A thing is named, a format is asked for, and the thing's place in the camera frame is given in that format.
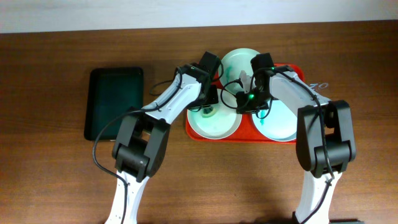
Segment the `green dish sponge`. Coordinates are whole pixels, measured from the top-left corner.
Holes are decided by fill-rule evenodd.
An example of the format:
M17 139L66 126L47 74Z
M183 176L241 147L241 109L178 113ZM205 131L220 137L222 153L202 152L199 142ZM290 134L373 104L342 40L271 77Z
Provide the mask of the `green dish sponge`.
M209 118L209 117L212 117L216 112L217 112L217 109L214 108L213 106L203 107L201 109L201 116L203 118Z

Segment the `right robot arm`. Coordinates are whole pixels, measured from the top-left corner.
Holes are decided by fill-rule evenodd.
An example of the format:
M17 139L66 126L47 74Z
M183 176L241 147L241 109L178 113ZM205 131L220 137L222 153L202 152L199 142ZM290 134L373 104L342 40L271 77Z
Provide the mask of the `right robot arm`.
M345 100L332 101L305 84L289 65L276 66L269 53L251 61L253 75L240 81L238 114L271 110L281 101L297 117L296 155L304 169L302 196L294 223L329 223L334 189L356 157L351 109Z

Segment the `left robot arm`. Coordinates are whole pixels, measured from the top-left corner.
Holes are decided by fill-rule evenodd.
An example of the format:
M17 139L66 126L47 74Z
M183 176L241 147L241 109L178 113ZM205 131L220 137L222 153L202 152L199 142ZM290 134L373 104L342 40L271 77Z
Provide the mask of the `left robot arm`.
M152 103L123 115L114 143L117 187L107 223L136 223L148 180L165 157L170 126L187 108L217 102L213 84L221 60L205 52L198 63L175 69L170 86Z

